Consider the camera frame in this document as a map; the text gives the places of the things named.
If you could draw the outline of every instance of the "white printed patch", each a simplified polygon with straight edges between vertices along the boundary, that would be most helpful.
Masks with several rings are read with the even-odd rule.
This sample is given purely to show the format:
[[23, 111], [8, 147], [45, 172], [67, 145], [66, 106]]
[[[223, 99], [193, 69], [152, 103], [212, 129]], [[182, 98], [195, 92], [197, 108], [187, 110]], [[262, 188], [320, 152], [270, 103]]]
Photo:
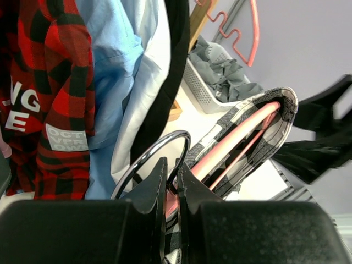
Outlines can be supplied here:
[[88, 142], [85, 131], [62, 130], [45, 124], [50, 147], [55, 151], [87, 151]]

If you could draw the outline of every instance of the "pink object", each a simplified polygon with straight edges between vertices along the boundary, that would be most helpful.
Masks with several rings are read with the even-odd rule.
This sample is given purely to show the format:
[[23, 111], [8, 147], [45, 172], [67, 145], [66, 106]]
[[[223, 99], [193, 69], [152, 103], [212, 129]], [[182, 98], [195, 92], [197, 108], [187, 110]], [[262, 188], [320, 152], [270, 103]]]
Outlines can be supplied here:
[[[196, 0], [196, 3], [200, 6], [204, 5], [207, 0], [203, 0], [203, 3], [201, 3], [199, 0]], [[213, 0], [210, 0], [211, 4], [209, 6], [209, 9], [213, 5]], [[258, 46], [259, 46], [259, 35], [260, 35], [260, 30], [259, 30], [259, 16], [258, 16], [258, 6], [256, 0], [250, 0], [251, 2], [251, 11], [252, 11], [252, 24], [253, 24], [253, 43], [252, 43], [252, 49], [251, 53], [249, 55], [249, 58], [246, 59], [242, 53], [237, 49], [237, 42], [241, 38], [241, 31], [239, 29], [233, 29], [228, 35], [224, 32], [223, 27], [227, 21], [227, 14], [224, 11], [219, 12], [215, 18], [212, 18], [211, 15], [209, 14], [209, 11], [207, 13], [207, 17], [210, 19], [210, 21], [215, 22], [218, 20], [218, 18], [222, 15], [224, 16], [223, 21], [221, 22], [219, 26], [219, 32], [221, 35], [224, 36], [225, 39], [229, 39], [235, 32], [237, 33], [237, 38], [233, 42], [232, 48], [238, 56], [249, 66], [252, 67], [254, 58], [256, 56]]]
[[9, 145], [5, 143], [5, 141], [2, 139], [2, 134], [0, 130], [0, 150], [2, 154], [4, 155], [5, 158], [8, 158], [12, 154], [12, 149]]
[[[230, 164], [230, 166], [219, 176], [219, 178], [210, 187], [211, 190], [221, 181], [221, 179], [228, 173], [228, 171], [235, 165], [235, 163], [243, 156], [243, 154], [254, 144], [256, 140], [269, 127], [272, 120], [274, 120], [277, 111], [280, 108], [279, 102], [271, 102], [263, 106], [253, 115], [248, 117], [242, 124], [232, 130], [219, 144], [213, 148], [202, 160], [200, 160], [191, 169], [194, 176], [202, 181], [206, 175], [228, 154], [241, 140], [246, 137], [251, 131], [262, 123], [262, 128], [258, 134], [249, 142], [240, 155]], [[177, 195], [172, 192], [167, 192], [166, 204], [166, 218], [168, 218], [178, 207]]]

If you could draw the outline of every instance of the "white laundry basket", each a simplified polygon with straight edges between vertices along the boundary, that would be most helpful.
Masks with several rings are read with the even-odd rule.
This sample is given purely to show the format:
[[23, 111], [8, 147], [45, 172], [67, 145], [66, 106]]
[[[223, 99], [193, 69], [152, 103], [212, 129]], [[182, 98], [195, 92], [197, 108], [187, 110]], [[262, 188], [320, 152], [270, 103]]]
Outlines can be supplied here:
[[[213, 63], [224, 59], [232, 59], [229, 53], [218, 43], [208, 42], [208, 44], [210, 46], [208, 54]], [[237, 104], [237, 102], [222, 103], [217, 100], [194, 68], [190, 59], [187, 59], [183, 79], [196, 97], [203, 111], [207, 114], [229, 111]]]

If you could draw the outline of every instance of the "metal ring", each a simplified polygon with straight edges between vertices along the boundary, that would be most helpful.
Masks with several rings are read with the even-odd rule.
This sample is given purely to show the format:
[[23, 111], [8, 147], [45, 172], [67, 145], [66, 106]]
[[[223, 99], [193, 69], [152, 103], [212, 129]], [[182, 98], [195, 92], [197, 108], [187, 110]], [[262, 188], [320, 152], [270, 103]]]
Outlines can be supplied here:
[[158, 141], [156, 141], [150, 148], [148, 148], [142, 156], [140, 156], [123, 174], [119, 182], [117, 183], [114, 192], [111, 196], [111, 200], [119, 199], [123, 190], [126, 188], [128, 182], [132, 180], [133, 175], [149, 160], [157, 151], [159, 151], [163, 146], [170, 143], [171, 141], [178, 139], [178, 138], [185, 138], [185, 145], [182, 150], [182, 154], [180, 159], [178, 160], [176, 166], [172, 170], [170, 177], [167, 180], [167, 186], [175, 191], [175, 188], [172, 184], [173, 180], [175, 179], [178, 170], [182, 167], [185, 157], [189, 151], [191, 145], [191, 135], [185, 130], [177, 130], [167, 134], [166, 136], [162, 137]]

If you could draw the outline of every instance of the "black and white plaid fabric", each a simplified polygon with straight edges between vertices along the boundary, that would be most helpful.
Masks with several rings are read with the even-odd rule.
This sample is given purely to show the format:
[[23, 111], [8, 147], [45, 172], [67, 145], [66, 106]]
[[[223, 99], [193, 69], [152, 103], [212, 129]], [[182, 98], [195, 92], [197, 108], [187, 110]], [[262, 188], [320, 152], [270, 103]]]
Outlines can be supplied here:
[[[185, 162], [192, 168], [211, 149], [213, 149], [228, 133], [240, 125], [249, 116], [270, 102], [280, 102], [279, 113], [265, 131], [262, 138], [253, 146], [246, 155], [230, 170], [227, 176], [216, 186], [214, 192], [222, 198], [226, 198], [231, 192], [238, 191], [240, 183], [261, 164], [271, 158], [287, 139], [295, 115], [298, 110], [298, 99], [295, 92], [288, 87], [276, 88], [252, 96], [238, 102], [226, 113], [209, 133], [204, 136], [189, 152]], [[248, 139], [255, 135], [250, 133], [235, 150], [231, 151], [217, 166], [208, 174], [205, 184], [211, 184], [236, 158], [244, 148]], [[181, 264], [178, 244], [178, 225], [168, 223], [166, 235], [166, 263]]]

